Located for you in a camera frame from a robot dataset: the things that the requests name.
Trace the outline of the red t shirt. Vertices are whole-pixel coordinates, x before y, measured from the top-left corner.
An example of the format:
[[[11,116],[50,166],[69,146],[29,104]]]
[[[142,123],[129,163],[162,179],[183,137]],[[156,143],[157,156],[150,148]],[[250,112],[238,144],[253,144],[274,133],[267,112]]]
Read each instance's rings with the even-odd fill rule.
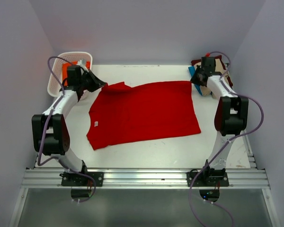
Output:
[[[94,150],[107,146],[201,133],[189,81],[103,87],[92,104],[87,139]]]

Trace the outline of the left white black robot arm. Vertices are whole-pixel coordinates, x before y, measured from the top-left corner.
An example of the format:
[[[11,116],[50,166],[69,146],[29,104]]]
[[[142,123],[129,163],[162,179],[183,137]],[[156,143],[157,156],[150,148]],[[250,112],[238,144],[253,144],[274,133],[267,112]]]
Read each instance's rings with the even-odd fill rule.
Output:
[[[67,78],[62,82],[57,99],[42,114],[32,117],[34,148],[39,157],[37,164],[46,164],[40,159],[41,155],[56,160],[64,168],[63,186],[101,187],[103,184],[103,173],[89,172],[85,162],[71,150],[66,117],[84,91],[94,92],[105,85],[83,63],[72,64],[67,68]]]

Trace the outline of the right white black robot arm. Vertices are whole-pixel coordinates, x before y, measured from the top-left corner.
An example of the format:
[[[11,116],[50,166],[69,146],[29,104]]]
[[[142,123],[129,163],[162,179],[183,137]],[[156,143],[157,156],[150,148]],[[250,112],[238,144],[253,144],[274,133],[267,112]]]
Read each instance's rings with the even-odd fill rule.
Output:
[[[227,158],[232,141],[247,126],[249,101],[235,94],[222,73],[216,71],[216,59],[208,55],[201,58],[201,64],[196,67],[191,82],[209,88],[218,99],[214,117],[217,135],[213,150],[205,161],[203,169],[187,172],[187,184],[194,187],[227,187],[229,186],[226,173]]]

